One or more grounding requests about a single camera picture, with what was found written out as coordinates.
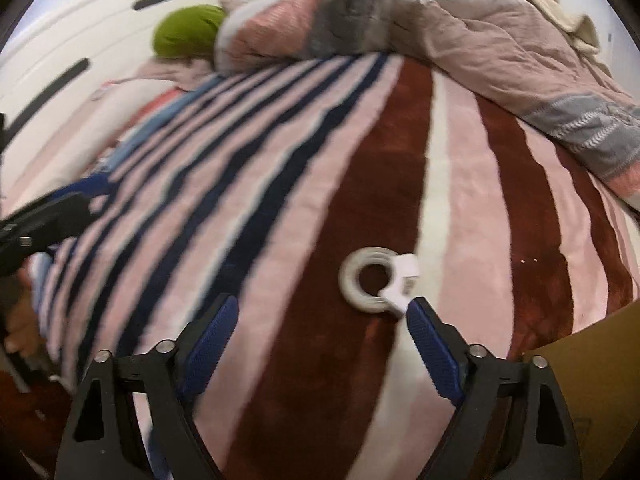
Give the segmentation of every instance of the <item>headboard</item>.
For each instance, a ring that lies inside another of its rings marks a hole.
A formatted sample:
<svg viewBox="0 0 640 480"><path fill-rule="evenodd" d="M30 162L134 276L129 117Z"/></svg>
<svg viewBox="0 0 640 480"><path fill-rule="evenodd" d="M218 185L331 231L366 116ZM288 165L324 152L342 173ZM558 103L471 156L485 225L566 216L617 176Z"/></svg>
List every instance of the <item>headboard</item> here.
<svg viewBox="0 0 640 480"><path fill-rule="evenodd" d="M70 0L34 22L0 54L5 142L0 182L9 189L50 136L110 79L152 55L168 12L217 0Z"/></svg>

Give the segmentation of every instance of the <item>striped blanket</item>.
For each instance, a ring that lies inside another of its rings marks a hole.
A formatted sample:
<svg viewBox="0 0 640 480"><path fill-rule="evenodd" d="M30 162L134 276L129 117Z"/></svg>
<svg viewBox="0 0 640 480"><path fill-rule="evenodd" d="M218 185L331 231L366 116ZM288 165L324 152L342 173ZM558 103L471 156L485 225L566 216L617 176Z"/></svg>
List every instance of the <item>striped blanket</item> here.
<svg viewBox="0 0 640 480"><path fill-rule="evenodd" d="M638 297L625 206L439 70L369 54L206 85L114 168L97 221L58 250L40 322L75 383L94 352L147 351L236 295L196 410L231 480L412 479L442 436L453 408L404 321L341 297L354 250L416 253L414 293L502 357Z"/></svg>

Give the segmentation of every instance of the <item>green cushion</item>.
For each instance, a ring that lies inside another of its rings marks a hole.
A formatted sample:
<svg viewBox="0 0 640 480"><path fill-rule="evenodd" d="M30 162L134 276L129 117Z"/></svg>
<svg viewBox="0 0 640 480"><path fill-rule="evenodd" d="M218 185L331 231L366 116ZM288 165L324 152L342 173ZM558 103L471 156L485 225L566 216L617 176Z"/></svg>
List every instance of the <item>green cushion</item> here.
<svg viewBox="0 0 640 480"><path fill-rule="evenodd" d="M216 35L225 17L222 7L213 5L174 10L154 33L156 56L212 59Z"/></svg>

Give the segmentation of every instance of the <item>blue textured grip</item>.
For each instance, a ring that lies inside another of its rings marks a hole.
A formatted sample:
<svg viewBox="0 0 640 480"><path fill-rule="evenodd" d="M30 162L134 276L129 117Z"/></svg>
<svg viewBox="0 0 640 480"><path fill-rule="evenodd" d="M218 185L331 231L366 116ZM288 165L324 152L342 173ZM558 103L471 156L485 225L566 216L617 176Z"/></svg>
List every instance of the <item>blue textured grip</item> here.
<svg viewBox="0 0 640 480"><path fill-rule="evenodd" d="M237 323L238 300L230 296L187 357L184 379L177 387L182 400L189 402L204 392Z"/></svg>
<svg viewBox="0 0 640 480"><path fill-rule="evenodd" d="M409 304L406 324L439 396L458 407L465 399L458 363L417 301Z"/></svg>
<svg viewBox="0 0 640 480"><path fill-rule="evenodd" d="M51 199L56 200L62 198L68 193L82 193L88 198L95 198L100 195L106 195L111 192L111 183L109 175L106 173L94 173L87 178L78 180L73 184L61 187L52 193Z"/></svg>

